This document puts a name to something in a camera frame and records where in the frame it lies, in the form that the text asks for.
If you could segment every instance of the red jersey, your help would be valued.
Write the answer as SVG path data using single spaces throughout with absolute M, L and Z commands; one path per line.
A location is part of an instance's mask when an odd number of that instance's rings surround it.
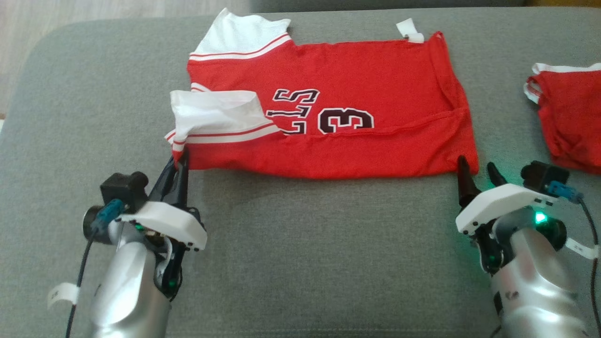
M 167 135 L 191 169 L 287 177 L 409 177 L 478 159 L 468 101 L 441 32 L 296 45 L 290 21 L 223 10 L 191 53 L 191 92 L 172 93 Z
M 536 63 L 524 85 L 554 163 L 601 174 L 601 63 L 590 67 Z

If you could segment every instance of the gray fabric surface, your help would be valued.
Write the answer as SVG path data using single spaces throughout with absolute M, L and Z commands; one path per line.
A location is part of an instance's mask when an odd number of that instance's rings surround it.
M 534 62 L 589 66 L 601 55 L 601 11 L 455 8 L 268 14 L 292 19 L 296 43 L 399 38 L 412 17 L 445 33 L 471 106 L 481 167 L 512 182 L 548 161 L 536 106 L 522 84 Z M 0 134 L 0 337 L 61 337 L 69 306 L 46 294 L 75 282 L 81 216 L 115 171 L 154 181 L 169 157 L 169 91 L 188 88 L 186 62 L 212 17 L 80 23 L 32 52 Z M 485 172 L 477 177 L 490 188 Z M 601 225 L 601 177 L 573 171 Z M 334 182 L 209 170 L 190 176 L 189 203 L 209 232 L 184 259 L 168 337 L 487 337 L 496 327 L 489 279 L 457 233 L 452 174 Z M 581 210 L 550 210 L 591 244 Z M 73 337 L 114 248 L 95 245 Z M 566 250 L 594 331 L 591 263 Z

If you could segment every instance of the white label tag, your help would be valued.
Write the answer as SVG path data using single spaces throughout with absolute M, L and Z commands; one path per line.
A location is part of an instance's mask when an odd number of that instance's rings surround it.
M 599 246 L 595 245 L 594 248 L 585 247 L 584 245 L 574 241 L 572 238 L 568 238 L 566 241 L 566 248 L 574 251 L 584 258 L 595 259 L 599 256 Z
M 409 39 L 409 42 L 424 43 L 424 34 L 417 32 L 413 24 L 413 19 L 408 18 L 405 21 L 397 23 L 397 29 L 403 37 Z
M 78 297 L 79 288 L 75 284 L 61 283 L 48 293 L 48 308 L 61 300 L 70 301 L 73 305 L 76 305 Z

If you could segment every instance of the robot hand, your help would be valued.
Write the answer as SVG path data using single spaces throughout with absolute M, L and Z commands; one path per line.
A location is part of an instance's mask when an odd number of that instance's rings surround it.
M 458 168 L 462 210 L 456 218 L 457 229 L 480 251 L 481 267 L 492 278 L 493 303 L 505 337 L 591 337 L 569 272 L 556 253 L 566 244 L 566 227 L 542 212 L 560 195 L 586 208 L 582 196 L 564 186 L 569 172 L 534 161 L 522 170 L 524 186 L 518 186 L 507 183 L 489 163 L 489 176 L 496 187 L 481 192 L 462 156 Z M 594 297 L 593 310 L 598 318 Z
M 105 205 L 91 207 L 84 216 L 88 246 L 78 290 L 91 243 L 117 247 L 94 295 L 89 337 L 164 337 L 170 302 L 183 280 L 183 256 L 206 245 L 200 214 L 187 206 L 187 153 L 177 167 L 171 158 L 148 196 L 147 184 L 148 178 L 140 172 L 113 174 L 100 186 Z

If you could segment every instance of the blue connector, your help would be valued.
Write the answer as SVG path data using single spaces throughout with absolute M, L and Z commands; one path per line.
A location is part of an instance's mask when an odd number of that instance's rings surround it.
M 547 188 L 547 192 L 553 195 L 564 197 L 575 204 L 580 203 L 584 196 L 581 192 L 578 192 L 578 190 L 557 181 L 551 181 L 549 187 Z
M 119 217 L 125 211 L 125 204 L 121 200 L 114 199 L 103 207 L 96 219 L 90 225 L 92 232 L 97 229 L 97 233 L 104 233 L 109 226 L 109 223 Z

